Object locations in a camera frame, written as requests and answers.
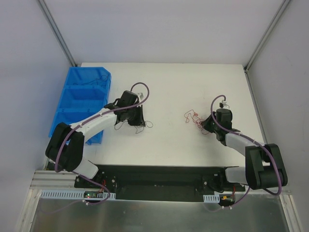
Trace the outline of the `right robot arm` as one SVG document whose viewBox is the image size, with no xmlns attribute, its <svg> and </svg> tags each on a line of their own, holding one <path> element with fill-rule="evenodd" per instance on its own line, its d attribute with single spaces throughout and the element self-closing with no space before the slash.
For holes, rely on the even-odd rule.
<svg viewBox="0 0 309 232">
<path fill-rule="evenodd" d="M 288 184 L 288 176 L 276 144 L 264 144 L 245 137 L 232 128 L 232 112 L 220 108 L 200 124 L 204 130 L 214 133 L 224 146 L 234 149 L 245 157 L 244 167 L 228 167 L 225 174 L 217 178 L 221 190 L 229 190 L 235 183 L 249 186 L 253 190 L 281 189 Z"/>
</svg>

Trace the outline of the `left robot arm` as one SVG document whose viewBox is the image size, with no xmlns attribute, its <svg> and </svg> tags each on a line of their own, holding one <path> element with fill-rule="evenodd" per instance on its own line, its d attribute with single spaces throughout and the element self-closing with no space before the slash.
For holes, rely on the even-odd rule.
<svg viewBox="0 0 309 232">
<path fill-rule="evenodd" d="M 101 185 L 99 168 L 83 156 L 85 143 L 108 127 L 126 121 L 132 126 L 144 126 L 142 93 L 124 91 L 114 102 L 105 105 L 94 115 L 70 125 L 59 123 L 51 136 L 45 155 L 55 162 L 55 171 L 82 175 L 91 188 Z"/>
</svg>

